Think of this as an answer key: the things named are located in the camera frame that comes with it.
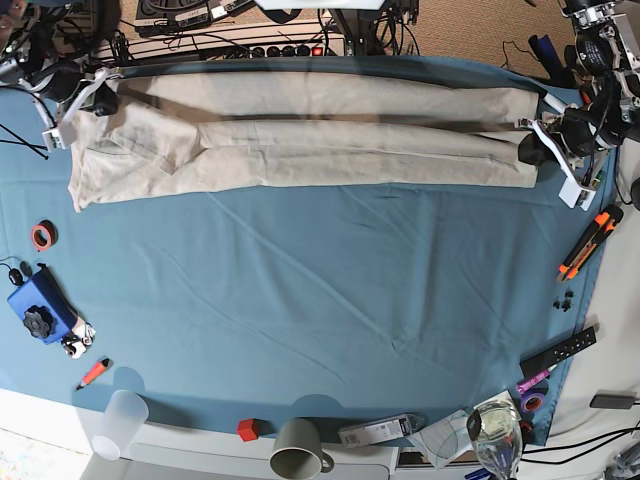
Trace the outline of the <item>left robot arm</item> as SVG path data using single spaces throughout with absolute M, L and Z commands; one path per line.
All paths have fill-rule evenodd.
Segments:
M 595 193 L 596 155 L 639 139 L 639 44 L 619 1 L 566 1 L 575 39 L 565 52 L 567 68 L 584 81 L 581 106 L 545 98 L 557 113 L 522 119 L 530 133 L 518 158 L 539 165 L 555 161 L 566 176 L 560 197 L 574 205 Z

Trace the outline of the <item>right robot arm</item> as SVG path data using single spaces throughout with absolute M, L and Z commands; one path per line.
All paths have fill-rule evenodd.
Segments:
M 47 100 L 66 109 L 107 64 L 99 47 L 116 34 L 118 1 L 3 1 L 1 88 L 26 93 L 47 127 Z

